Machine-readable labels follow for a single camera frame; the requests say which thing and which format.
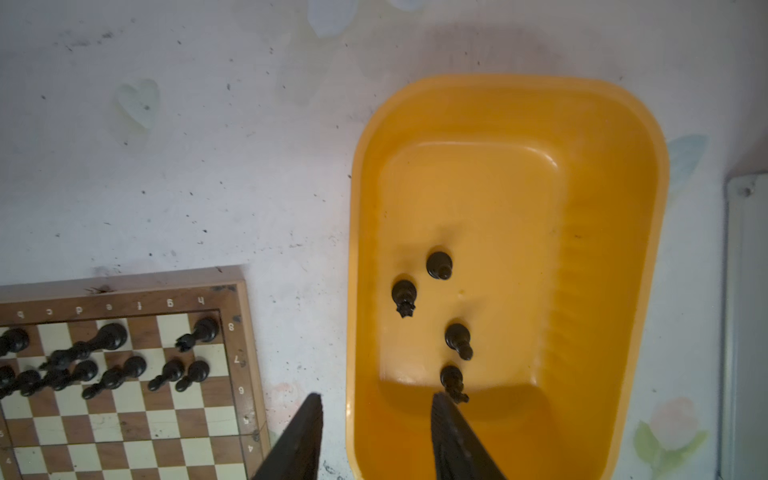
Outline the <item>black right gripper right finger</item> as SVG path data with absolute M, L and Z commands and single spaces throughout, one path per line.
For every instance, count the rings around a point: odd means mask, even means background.
M 430 421 L 437 479 L 506 479 L 446 393 L 433 396 Z

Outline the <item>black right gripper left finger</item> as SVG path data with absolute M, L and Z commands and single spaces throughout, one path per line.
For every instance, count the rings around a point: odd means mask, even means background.
M 315 480 L 318 478 L 323 431 L 321 395 L 309 394 L 253 480 Z

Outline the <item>black chess queen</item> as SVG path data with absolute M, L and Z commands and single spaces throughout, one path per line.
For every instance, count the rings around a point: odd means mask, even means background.
M 396 305 L 396 311 L 402 318 L 413 316 L 417 289 L 410 280 L 397 281 L 392 287 L 391 296 Z

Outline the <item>black chess piece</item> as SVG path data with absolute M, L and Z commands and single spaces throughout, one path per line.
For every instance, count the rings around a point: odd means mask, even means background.
M 432 252 L 426 262 L 428 274 L 437 280 L 448 280 L 452 276 L 453 261 L 451 256 L 444 251 Z

